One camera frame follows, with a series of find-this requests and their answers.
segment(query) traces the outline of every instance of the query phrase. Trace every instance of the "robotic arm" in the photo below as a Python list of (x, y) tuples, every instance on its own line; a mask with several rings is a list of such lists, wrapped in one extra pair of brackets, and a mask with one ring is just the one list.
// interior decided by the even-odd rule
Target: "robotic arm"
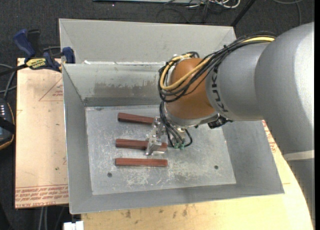
[(171, 144), (188, 127), (264, 119), (305, 195), (315, 225), (314, 23), (277, 38), (246, 35), (199, 58), (176, 56), (160, 70), (161, 118)]

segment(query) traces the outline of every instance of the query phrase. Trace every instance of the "blue clamp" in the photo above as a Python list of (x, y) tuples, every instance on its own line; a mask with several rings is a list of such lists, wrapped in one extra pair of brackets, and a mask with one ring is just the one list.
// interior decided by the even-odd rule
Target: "blue clamp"
[[(13, 41), (20, 50), (27, 54), (27, 57), (24, 60), (26, 66), (33, 70), (48, 69), (57, 72), (61, 71), (61, 64), (55, 61), (54, 58), (51, 58), (48, 52), (44, 52), (43, 57), (34, 57), (36, 52), (28, 41), (26, 29), (17, 32), (13, 37)], [(70, 47), (63, 48), (62, 55), (65, 57), (66, 63), (74, 64), (76, 62), (74, 52)]]

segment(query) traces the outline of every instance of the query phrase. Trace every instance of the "brown wooden block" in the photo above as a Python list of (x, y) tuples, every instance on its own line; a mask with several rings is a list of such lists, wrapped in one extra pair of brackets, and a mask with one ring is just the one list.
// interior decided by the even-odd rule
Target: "brown wooden block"
[(124, 112), (119, 112), (118, 113), (118, 121), (119, 122), (128, 122), (128, 123), (151, 125), (153, 123), (153, 121), (154, 121), (154, 118), (141, 116), (141, 115), (124, 113)]
[(143, 166), (143, 167), (167, 167), (166, 159), (137, 159), (137, 158), (116, 158), (116, 166)]
[(146, 150), (148, 146), (148, 141), (117, 138), (115, 140), (115, 146), (117, 148)]

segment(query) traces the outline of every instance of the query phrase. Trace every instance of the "yellow clamp label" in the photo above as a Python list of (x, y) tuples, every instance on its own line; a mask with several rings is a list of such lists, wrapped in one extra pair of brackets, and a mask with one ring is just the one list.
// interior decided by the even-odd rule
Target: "yellow clamp label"
[(35, 58), (31, 58), (25, 64), (30, 68), (36, 69), (39, 67), (46, 66), (46, 59), (44, 57), (35, 57)]

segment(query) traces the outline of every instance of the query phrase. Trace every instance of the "dark gray carpet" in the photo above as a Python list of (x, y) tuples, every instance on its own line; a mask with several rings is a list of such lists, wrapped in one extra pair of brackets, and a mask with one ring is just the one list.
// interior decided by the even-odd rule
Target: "dark gray carpet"
[[(25, 56), (13, 43), (14, 34), (22, 28), (40, 29), (43, 45), (58, 45), (59, 18), (229, 26), (247, 1), (241, 0), (240, 6), (231, 10), (221, 10), (220, 7), (213, 6), (207, 15), (204, 15), (202, 10), (189, 10), (174, 4), (163, 6), (160, 3), (92, 0), (0, 0), (0, 63), (14, 66), (16, 58)], [(300, 20), (296, 4), (284, 5), (271, 0), (257, 0), (238, 23), (236, 34), (241, 36), (264, 30), (280, 35), (299, 24), (314, 21), (315, 0), (303, 0), (299, 6)], [(203, 40), (210, 43), (210, 37), (204, 37)], [(5, 88), (8, 78), (9, 76), (0, 77), (0, 90)], [(15, 90), (8, 94), (7, 100), (15, 110)], [(13, 143), (0, 151), (0, 203), (15, 230), (37, 229), (41, 209), (14, 209), (14, 160)], [(61, 209), (58, 206), (48, 209), (49, 229), (53, 229)], [(71, 220), (67, 209), (64, 210), (63, 220)]]

